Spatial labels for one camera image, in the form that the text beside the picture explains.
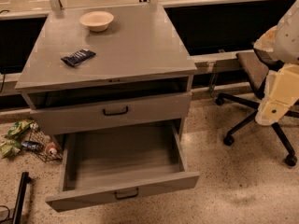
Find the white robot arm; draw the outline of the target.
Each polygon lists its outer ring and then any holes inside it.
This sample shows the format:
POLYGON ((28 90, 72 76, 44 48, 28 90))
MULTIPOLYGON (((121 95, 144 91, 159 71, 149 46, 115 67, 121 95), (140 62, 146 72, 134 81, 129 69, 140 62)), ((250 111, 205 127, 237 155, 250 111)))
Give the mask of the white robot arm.
POLYGON ((299 0, 254 43, 254 48, 283 62, 281 68, 271 68, 266 76, 264 98, 255 117, 260 125, 270 126, 299 99, 299 0))

